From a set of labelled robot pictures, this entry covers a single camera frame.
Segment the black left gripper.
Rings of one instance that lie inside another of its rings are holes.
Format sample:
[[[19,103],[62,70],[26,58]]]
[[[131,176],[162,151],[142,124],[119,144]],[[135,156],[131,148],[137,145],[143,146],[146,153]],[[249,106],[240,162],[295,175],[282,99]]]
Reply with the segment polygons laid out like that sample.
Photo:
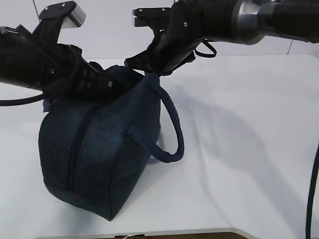
[[[53,60],[34,44],[25,47],[24,87],[42,91],[50,97],[66,95],[74,90],[77,78],[77,96],[89,100],[115,100],[124,94],[126,87],[120,80],[96,62],[83,60],[82,50],[74,45],[57,44],[54,53],[62,59]]]

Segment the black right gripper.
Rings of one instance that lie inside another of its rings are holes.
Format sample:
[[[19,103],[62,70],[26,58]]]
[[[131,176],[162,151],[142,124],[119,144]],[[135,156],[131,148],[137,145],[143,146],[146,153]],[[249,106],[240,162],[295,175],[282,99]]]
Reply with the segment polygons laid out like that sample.
[[[202,41],[201,16],[195,2],[173,4],[167,29],[157,34],[147,50],[126,58],[124,65],[159,75],[169,75]]]

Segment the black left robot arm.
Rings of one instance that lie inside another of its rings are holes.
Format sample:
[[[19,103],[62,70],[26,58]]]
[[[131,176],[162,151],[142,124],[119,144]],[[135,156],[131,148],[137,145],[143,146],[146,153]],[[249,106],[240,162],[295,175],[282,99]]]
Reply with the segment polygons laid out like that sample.
[[[79,47],[49,45],[22,25],[0,28],[0,81],[51,98],[111,101],[125,92],[98,63],[84,60]]]

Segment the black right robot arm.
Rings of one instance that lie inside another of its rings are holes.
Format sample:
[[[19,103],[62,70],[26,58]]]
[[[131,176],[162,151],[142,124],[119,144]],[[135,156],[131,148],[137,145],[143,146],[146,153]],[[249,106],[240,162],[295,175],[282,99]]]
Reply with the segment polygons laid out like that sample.
[[[265,36],[319,41],[316,0],[179,0],[171,7],[137,8],[133,18],[136,27],[150,27],[154,38],[125,65],[160,76],[204,57],[200,44],[254,45]]]

